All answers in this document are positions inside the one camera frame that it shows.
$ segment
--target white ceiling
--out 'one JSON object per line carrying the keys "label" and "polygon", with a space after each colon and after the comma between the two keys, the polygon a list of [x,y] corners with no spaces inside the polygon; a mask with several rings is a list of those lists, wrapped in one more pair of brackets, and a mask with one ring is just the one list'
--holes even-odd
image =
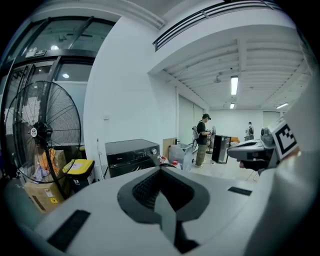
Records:
{"label": "white ceiling", "polygon": [[137,4],[155,15],[162,17],[177,4],[184,0],[129,0],[131,3]]}
{"label": "white ceiling", "polygon": [[[246,33],[196,54],[189,54],[164,70],[185,84],[211,109],[288,109],[303,93],[310,72],[296,32]],[[231,96],[231,76],[238,91]]]}

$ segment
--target white floor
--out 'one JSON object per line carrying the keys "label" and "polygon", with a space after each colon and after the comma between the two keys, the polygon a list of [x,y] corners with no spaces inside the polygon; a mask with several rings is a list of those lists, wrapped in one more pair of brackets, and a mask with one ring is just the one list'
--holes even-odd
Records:
{"label": "white floor", "polygon": [[211,164],[211,154],[205,154],[203,168],[195,167],[197,153],[194,153],[194,162],[192,164],[191,172],[206,176],[217,178],[242,180],[257,182],[259,174],[252,169],[244,169],[239,167],[239,162],[236,159],[228,157],[227,163],[214,163]]}

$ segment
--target washing machine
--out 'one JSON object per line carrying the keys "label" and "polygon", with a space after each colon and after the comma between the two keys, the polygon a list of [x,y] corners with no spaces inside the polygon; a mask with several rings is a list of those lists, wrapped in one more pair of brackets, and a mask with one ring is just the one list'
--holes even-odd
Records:
{"label": "washing machine", "polygon": [[110,177],[116,177],[160,164],[160,146],[145,139],[105,143]]}

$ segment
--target floor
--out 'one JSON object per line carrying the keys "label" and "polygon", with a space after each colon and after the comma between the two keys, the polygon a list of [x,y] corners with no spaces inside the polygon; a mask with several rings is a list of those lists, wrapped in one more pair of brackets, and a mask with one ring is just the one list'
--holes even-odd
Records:
{"label": "floor", "polygon": [[18,178],[8,182],[2,196],[17,224],[25,225],[33,230],[45,216],[29,198]]}
{"label": "floor", "polygon": [[242,180],[257,182],[259,175],[252,169],[244,169],[239,167],[239,162],[236,159],[228,157],[227,163],[211,164],[211,154],[205,154],[203,168],[195,167],[197,153],[194,153],[194,162],[192,164],[191,172],[211,177],[225,178],[232,180]]}

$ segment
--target yellow lid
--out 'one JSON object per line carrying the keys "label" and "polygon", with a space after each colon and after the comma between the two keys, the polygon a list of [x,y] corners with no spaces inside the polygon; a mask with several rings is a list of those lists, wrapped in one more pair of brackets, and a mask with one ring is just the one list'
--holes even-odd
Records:
{"label": "yellow lid", "polygon": [[63,167],[62,170],[64,173],[67,172],[67,174],[81,175],[81,174],[84,174],[89,169],[92,163],[93,163],[93,160],[87,160],[87,159],[71,160],[71,162],[69,162],[65,167]]}

